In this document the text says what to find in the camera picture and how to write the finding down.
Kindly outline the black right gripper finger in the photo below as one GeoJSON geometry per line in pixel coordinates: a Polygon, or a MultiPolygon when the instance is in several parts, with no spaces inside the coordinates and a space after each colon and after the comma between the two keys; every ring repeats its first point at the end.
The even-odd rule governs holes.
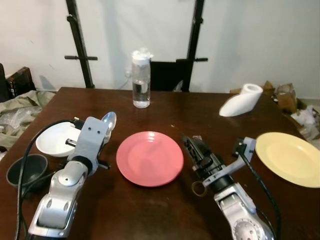
{"type": "Polygon", "coordinates": [[[202,153],[199,150],[199,147],[195,144],[192,137],[183,135],[182,137],[183,146],[189,154],[190,159],[192,160],[193,167],[192,169],[198,170],[201,169],[202,153]]]}
{"type": "Polygon", "coordinates": [[[199,151],[198,163],[211,163],[211,149],[202,140],[201,135],[194,135],[192,141],[199,151]]]}

